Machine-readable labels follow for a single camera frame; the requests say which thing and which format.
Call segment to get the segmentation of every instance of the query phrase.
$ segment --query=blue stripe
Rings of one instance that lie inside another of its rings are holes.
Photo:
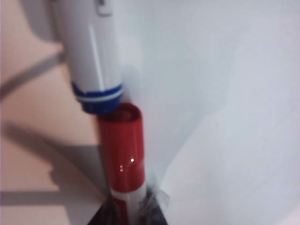
[[[119,90],[122,89],[122,84],[120,84],[119,86],[117,86],[115,88],[111,88],[111,89],[108,89],[105,91],[90,91],[90,92],[84,93],[76,86],[75,83],[72,82],[72,89],[73,89],[73,92],[75,93],[75,95],[77,95],[79,97],[96,98],[96,97],[108,96],[108,95],[118,92]]]
[[[120,99],[121,96],[118,96],[114,99],[104,101],[104,102],[97,102],[97,103],[81,102],[81,104],[82,104],[82,109],[86,113],[104,114],[117,109],[120,105]]]

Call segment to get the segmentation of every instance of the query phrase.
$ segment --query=blue marker cap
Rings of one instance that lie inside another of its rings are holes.
[[[82,104],[82,109],[89,114],[105,114],[117,109],[122,96],[122,85],[106,91],[91,91],[84,93],[75,83],[72,83],[73,92]]]

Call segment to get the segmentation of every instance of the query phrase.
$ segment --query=marker barrel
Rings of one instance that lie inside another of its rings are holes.
[[[143,124],[141,111],[123,103],[98,116],[112,198],[120,224],[139,224],[139,210],[146,197]]]
[[[56,0],[76,99],[87,113],[120,104],[122,85],[111,0]]]

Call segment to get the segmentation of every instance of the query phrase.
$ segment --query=beige surface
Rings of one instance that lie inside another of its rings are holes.
[[[61,44],[33,33],[17,0],[1,1],[1,22],[1,222],[85,224],[103,198],[43,139],[95,145],[93,120],[75,101],[65,65],[25,79]]]

